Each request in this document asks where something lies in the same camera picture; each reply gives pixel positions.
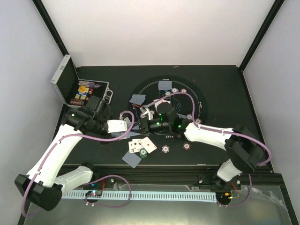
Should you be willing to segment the blue card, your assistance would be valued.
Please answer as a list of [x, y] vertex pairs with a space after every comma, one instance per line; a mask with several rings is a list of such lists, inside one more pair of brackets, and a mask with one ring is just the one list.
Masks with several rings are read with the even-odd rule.
[[187, 118], [187, 116], [186, 116], [186, 115], [179, 114], [179, 113], [178, 113], [178, 116], [179, 116], [180, 118], [182, 118], [182, 119], [186, 119], [186, 118]]
[[136, 168], [138, 164], [141, 162], [141, 158], [134, 153], [130, 153], [129, 151], [122, 157], [122, 160], [126, 162], [130, 167]]
[[144, 94], [133, 94], [129, 102], [136, 105], [143, 105], [145, 99], [146, 95]]
[[158, 90], [171, 90], [173, 88], [172, 84], [172, 81], [159, 81]]

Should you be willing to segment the blue playing card deck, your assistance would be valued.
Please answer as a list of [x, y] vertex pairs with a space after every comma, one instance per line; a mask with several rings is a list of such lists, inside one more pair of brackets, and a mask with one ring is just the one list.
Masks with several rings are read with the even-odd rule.
[[[112, 138], [115, 138], [115, 137], [119, 137], [119, 136], [122, 136], [125, 132], [113, 132], [111, 133], [111, 137]], [[128, 138], [131, 138], [133, 136], [139, 136], [140, 134], [137, 133], [137, 132], [132, 132], [132, 131], [129, 131], [125, 136], [123, 136], [121, 138], [122, 139], [128, 139]]]

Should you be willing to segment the blue white poker chip stack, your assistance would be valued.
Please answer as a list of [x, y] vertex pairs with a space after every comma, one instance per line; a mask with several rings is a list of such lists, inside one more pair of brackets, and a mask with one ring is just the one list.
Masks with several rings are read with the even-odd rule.
[[162, 147], [162, 152], [163, 153], [168, 153], [169, 151], [170, 151], [170, 147], [169, 146], [165, 145], [165, 146]]

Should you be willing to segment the orange black poker chip stack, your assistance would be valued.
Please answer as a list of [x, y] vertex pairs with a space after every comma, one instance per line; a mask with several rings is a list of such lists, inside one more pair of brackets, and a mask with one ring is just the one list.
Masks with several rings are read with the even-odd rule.
[[184, 143], [183, 144], [183, 149], [189, 150], [191, 148], [191, 145], [189, 143]]

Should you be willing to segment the green poker chip stack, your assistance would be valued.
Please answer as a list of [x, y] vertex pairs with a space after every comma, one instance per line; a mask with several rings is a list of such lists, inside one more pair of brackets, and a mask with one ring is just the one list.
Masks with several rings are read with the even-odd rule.
[[145, 158], [145, 157], [147, 157], [148, 153], [145, 149], [141, 149], [139, 151], [139, 155], [140, 155], [141, 158]]

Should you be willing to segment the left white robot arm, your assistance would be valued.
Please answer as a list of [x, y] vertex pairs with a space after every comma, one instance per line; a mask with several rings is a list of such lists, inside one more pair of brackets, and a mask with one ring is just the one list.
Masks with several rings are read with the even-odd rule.
[[96, 187], [100, 183], [100, 174], [88, 163], [62, 176], [58, 173], [84, 134], [92, 132], [107, 136], [109, 117], [102, 113], [108, 105], [106, 101], [92, 96], [85, 106], [66, 112], [54, 140], [41, 159], [26, 175], [19, 174], [15, 179], [23, 202], [30, 201], [51, 211], [65, 193], [83, 184]]

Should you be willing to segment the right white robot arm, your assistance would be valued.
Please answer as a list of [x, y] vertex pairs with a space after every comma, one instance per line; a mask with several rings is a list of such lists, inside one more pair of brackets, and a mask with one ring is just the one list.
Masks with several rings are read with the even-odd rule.
[[169, 130], [180, 139], [218, 147], [227, 152], [229, 159], [223, 162], [213, 177], [214, 186], [223, 189], [230, 181], [243, 173], [251, 174], [261, 161], [264, 152], [269, 152], [265, 144], [250, 136], [244, 126], [237, 128], [217, 128], [194, 123], [189, 119], [142, 118], [137, 122], [142, 134]]

